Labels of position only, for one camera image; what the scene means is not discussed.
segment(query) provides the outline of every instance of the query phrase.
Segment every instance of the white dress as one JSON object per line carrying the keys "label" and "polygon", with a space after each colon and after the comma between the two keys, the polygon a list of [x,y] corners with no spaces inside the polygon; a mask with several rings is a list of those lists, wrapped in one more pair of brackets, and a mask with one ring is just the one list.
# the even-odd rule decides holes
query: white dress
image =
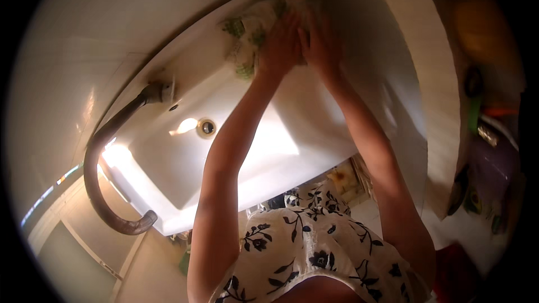
{"label": "white dress", "polygon": [[340,280],[365,302],[416,302],[419,274],[397,250],[350,216],[333,183],[287,192],[286,208],[255,212],[238,260],[210,302],[271,302],[313,276]]}

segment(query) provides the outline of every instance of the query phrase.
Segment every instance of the towel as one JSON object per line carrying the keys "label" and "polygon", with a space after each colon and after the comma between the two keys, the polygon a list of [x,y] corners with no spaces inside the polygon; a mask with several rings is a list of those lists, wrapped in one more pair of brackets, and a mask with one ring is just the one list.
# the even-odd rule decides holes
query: towel
{"label": "towel", "polygon": [[307,7],[319,12],[314,0],[260,0],[239,15],[219,24],[220,29],[234,38],[227,62],[234,66],[239,78],[250,81],[258,67],[259,49],[273,24],[287,10],[295,10],[301,17],[301,26],[308,30]]}

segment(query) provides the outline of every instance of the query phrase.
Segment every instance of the sink drain hole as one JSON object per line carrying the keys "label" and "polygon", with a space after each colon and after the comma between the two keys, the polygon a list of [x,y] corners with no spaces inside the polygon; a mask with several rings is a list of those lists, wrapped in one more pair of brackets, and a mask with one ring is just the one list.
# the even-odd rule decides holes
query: sink drain hole
{"label": "sink drain hole", "polygon": [[209,138],[215,134],[216,130],[217,126],[211,119],[205,118],[198,121],[197,132],[201,137]]}

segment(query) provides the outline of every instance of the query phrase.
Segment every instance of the curved pipe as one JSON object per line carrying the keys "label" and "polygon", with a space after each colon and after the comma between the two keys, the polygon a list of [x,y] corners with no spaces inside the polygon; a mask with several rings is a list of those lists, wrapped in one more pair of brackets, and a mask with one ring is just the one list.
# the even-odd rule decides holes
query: curved pipe
{"label": "curved pipe", "polygon": [[111,141],[118,129],[131,118],[131,116],[147,103],[162,101],[163,85],[153,83],[144,90],[113,118],[100,128],[88,142],[86,155],[84,156],[84,185],[90,198],[90,202],[99,217],[112,229],[126,235],[138,235],[144,233],[157,221],[157,214],[149,210],[137,221],[129,221],[120,218],[107,205],[99,188],[97,165],[99,155],[107,143]]}

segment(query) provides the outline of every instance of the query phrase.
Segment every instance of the red object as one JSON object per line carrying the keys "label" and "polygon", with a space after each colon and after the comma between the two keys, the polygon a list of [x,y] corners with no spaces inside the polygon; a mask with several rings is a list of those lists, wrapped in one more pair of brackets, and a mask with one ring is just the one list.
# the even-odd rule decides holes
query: red object
{"label": "red object", "polygon": [[505,115],[518,115],[519,111],[510,108],[482,107],[481,112],[490,117],[500,117]]}
{"label": "red object", "polygon": [[439,303],[467,303],[477,293],[481,276],[459,243],[436,251],[434,292]]}

